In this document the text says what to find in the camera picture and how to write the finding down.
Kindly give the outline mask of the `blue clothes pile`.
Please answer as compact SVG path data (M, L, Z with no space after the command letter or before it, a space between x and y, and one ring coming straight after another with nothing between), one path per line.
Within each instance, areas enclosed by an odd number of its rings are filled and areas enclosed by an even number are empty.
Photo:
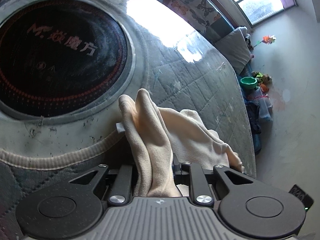
M260 139L262 133L261 124L263 122L272 122L271 110L273 106L268 94L263 93L260 87L252 90L242 88L241 92L251 127L254 153L257 155L262 149Z

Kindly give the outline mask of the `colourful pinwheel toy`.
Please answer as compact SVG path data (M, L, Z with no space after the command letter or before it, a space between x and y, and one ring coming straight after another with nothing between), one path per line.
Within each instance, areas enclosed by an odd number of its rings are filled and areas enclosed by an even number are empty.
M264 44L273 44L276 41L276 37L274 35L263 36L262 40L258 41L256 45L253 46L255 48L257 45Z

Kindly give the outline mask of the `stuffed toys pile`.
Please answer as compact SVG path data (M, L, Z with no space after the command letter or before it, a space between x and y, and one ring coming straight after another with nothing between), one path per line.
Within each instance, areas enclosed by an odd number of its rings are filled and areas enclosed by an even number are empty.
M269 91L268 86L272 83L272 77L261 72L252 72L252 76L257 80L258 86L261 88L262 92L267 93Z

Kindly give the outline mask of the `right butterfly cushion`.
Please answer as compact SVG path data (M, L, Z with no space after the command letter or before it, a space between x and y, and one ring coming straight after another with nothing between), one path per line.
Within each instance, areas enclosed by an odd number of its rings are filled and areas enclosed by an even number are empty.
M202 35L214 22L222 18L208 0L170 0L168 7Z

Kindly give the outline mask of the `black round induction cooktop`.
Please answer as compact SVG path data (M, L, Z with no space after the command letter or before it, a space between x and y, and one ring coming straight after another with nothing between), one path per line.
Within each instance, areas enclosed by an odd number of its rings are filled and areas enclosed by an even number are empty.
M119 79L127 61L120 25L76 0L29 5L1 26L1 102L52 117L87 106Z

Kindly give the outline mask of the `cream knit garment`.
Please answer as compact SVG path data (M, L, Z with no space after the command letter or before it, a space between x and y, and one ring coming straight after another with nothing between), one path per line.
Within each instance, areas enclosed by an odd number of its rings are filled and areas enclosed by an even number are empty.
M138 197L188 196L188 187L174 182L173 157L211 170L215 165L244 171L242 161L216 131L207 129L199 114L158 107L145 89L135 99L118 99L122 126L138 171Z

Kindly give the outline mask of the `green plastic bowl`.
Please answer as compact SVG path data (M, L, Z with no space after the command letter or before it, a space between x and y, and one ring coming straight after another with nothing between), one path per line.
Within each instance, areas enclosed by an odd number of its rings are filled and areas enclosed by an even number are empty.
M240 86L246 90L255 89L258 85L258 81L254 77L242 77L240 79Z

